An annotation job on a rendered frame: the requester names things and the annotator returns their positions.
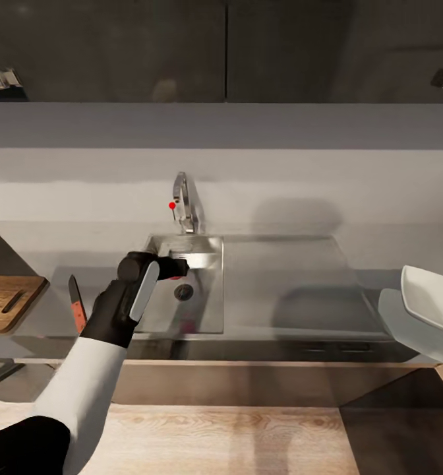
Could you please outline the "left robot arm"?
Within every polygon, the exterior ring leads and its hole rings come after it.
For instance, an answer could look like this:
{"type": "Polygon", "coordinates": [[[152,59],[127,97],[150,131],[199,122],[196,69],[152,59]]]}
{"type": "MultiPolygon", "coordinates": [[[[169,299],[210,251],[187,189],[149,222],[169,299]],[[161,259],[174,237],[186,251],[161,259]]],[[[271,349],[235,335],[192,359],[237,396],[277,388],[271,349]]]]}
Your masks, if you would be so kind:
{"type": "Polygon", "coordinates": [[[97,449],[135,326],[157,280],[184,277],[187,242],[163,242],[159,255],[128,252],[95,300],[91,318],[37,401],[0,431],[0,475],[78,475],[97,449]]]}

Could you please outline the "parer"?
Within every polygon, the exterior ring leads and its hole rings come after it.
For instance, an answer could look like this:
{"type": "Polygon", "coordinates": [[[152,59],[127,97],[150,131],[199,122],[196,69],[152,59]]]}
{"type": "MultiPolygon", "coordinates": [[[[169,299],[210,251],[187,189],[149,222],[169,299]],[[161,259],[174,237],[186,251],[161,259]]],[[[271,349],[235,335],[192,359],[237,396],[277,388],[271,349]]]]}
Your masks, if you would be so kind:
{"type": "Polygon", "coordinates": [[[69,292],[70,292],[71,301],[72,301],[71,307],[74,308],[74,321],[78,327],[77,333],[81,334],[83,331],[83,328],[86,325],[87,320],[84,314],[82,302],[80,300],[78,288],[76,286],[76,282],[75,282],[73,274],[71,275],[70,280],[69,280],[69,292]]]}

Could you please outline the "cutting board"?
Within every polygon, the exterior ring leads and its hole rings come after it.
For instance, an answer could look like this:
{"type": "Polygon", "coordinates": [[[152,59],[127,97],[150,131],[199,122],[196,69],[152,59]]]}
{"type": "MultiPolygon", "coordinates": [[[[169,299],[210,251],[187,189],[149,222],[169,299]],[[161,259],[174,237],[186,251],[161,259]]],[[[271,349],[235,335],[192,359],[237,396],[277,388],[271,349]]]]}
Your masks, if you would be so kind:
{"type": "Polygon", "coordinates": [[[44,276],[0,276],[0,334],[14,327],[46,284],[44,276]]]}

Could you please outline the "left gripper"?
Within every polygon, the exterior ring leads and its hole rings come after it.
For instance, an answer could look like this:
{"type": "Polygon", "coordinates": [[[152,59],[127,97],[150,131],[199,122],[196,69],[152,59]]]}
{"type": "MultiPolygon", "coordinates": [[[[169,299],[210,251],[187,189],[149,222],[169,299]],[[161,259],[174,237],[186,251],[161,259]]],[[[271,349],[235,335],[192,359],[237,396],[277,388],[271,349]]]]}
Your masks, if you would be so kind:
{"type": "MultiPolygon", "coordinates": [[[[173,258],[173,257],[172,257],[173,258]]],[[[173,258],[160,256],[160,259],[165,259],[169,270],[166,272],[166,276],[161,280],[171,278],[172,276],[184,277],[187,275],[187,271],[190,269],[190,264],[187,264],[187,259],[173,258]]]]}

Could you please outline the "bowl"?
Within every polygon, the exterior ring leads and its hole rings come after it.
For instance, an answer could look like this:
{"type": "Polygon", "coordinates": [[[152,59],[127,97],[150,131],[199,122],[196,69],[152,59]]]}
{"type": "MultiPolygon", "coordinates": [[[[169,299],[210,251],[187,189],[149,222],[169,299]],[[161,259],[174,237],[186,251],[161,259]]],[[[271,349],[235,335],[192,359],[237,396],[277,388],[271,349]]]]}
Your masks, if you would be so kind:
{"type": "Polygon", "coordinates": [[[404,265],[401,298],[410,316],[443,331],[443,275],[404,265]]]}

